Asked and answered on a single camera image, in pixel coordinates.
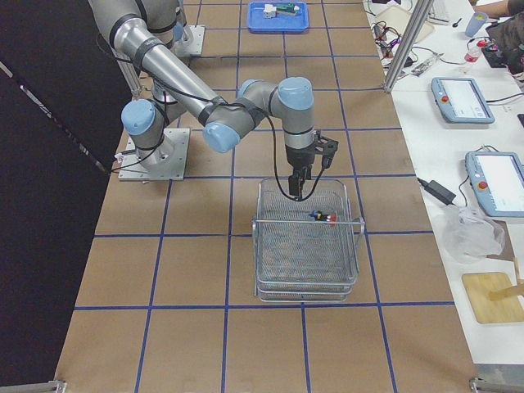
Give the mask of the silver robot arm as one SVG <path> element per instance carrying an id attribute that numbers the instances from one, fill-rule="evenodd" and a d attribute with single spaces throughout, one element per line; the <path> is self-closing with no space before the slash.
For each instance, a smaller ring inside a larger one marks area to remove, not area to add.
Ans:
<path id="1" fill-rule="evenodd" d="M 203 125 L 206 142 L 218 152 L 233 149 L 266 116 L 282 121 L 290 195 L 302 199 L 305 181 L 314 163 L 311 83 L 291 77 L 279 84 L 252 79 L 242 85 L 231 104 L 212 90 L 174 53 L 180 37 L 176 27 L 187 24 L 181 1 L 91 1 L 102 37 L 133 65 L 146 71 L 161 87 Z"/>
<path id="2" fill-rule="evenodd" d="M 177 23 L 177 10 L 182 7 L 179 0 L 136 0 L 135 2 L 148 31 L 153 34 L 171 32 Z"/>

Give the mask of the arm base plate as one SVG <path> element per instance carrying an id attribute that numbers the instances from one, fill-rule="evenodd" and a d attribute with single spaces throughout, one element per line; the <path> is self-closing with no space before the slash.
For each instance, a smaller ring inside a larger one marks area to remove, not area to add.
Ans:
<path id="1" fill-rule="evenodd" d="M 187 151 L 189 147 L 191 131 L 187 128 L 166 128 L 164 129 L 164 140 L 157 147 L 155 152 L 140 163 L 141 158 L 145 158 L 148 153 L 141 151 L 136 154 L 134 142 L 128 137 L 125 150 L 130 150 L 129 154 L 122 156 L 121 165 L 123 169 L 118 169 L 118 179 L 120 181 L 182 181 L 184 178 Z"/>
<path id="2" fill-rule="evenodd" d="M 204 25 L 177 24 L 174 28 L 174 53 L 178 57 L 200 56 L 203 49 L 206 27 Z"/>

